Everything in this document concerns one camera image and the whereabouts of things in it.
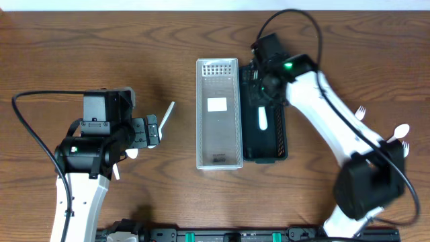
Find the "white plastic fork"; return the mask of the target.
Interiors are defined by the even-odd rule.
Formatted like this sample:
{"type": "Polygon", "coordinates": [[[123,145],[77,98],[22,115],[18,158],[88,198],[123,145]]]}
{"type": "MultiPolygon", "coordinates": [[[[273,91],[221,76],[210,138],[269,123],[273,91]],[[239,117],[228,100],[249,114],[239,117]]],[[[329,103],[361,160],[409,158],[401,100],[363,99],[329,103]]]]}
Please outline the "white plastic fork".
{"type": "Polygon", "coordinates": [[[403,141],[402,146],[404,151],[404,158],[406,158],[409,155],[410,145],[407,142],[403,141]]]}
{"type": "Polygon", "coordinates": [[[361,121],[365,117],[366,114],[366,108],[364,106],[358,107],[358,109],[355,112],[355,117],[361,121]]]}

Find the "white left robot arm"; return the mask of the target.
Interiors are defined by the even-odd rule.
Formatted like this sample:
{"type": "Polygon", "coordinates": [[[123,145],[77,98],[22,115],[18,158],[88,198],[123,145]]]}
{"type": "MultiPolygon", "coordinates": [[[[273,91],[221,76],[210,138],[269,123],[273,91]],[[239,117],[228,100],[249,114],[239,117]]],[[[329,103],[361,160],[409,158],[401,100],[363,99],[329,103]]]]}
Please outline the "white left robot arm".
{"type": "Polygon", "coordinates": [[[60,165],[51,241],[94,241],[116,165],[159,144],[155,115],[125,120],[75,120],[55,150],[60,165]]]}

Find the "white plastic spoon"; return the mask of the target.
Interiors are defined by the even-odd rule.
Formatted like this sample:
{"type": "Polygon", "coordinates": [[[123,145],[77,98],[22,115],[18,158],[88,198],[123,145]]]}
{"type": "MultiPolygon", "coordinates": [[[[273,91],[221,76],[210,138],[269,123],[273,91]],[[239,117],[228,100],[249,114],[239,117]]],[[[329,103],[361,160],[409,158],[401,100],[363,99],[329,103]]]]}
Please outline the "white plastic spoon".
{"type": "Polygon", "coordinates": [[[135,159],[138,156],[138,149],[127,149],[126,155],[130,159],[135,159]]]}
{"type": "Polygon", "coordinates": [[[394,129],[393,135],[386,141],[387,143],[391,143],[396,139],[404,138],[410,130],[410,126],[406,123],[400,124],[394,129]]]}
{"type": "Polygon", "coordinates": [[[112,171],[113,171],[113,174],[114,174],[115,179],[116,179],[116,180],[119,180],[119,179],[120,179],[120,172],[119,172],[118,164],[117,164],[117,163],[114,163],[114,164],[113,164],[113,166],[112,166],[112,171]]]}
{"type": "Polygon", "coordinates": [[[169,107],[167,108],[167,111],[165,112],[163,119],[161,120],[161,123],[159,124],[159,129],[158,129],[159,140],[162,140],[162,138],[163,138],[163,127],[166,124],[166,122],[168,121],[169,116],[171,115],[174,106],[175,106],[175,102],[171,102],[169,107]]]}

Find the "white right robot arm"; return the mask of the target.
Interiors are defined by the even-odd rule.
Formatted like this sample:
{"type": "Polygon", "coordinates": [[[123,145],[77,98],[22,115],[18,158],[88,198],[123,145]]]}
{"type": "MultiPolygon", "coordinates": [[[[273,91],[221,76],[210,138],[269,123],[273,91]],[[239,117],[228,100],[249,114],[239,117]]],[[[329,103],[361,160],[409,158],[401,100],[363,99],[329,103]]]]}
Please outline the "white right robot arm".
{"type": "Polygon", "coordinates": [[[359,121],[310,57],[256,57],[249,83],[251,103],[290,104],[314,126],[339,167],[336,207],[323,225],[328,237],[354,238],[387,205],[404,194],[404,149],[359,121]]]}

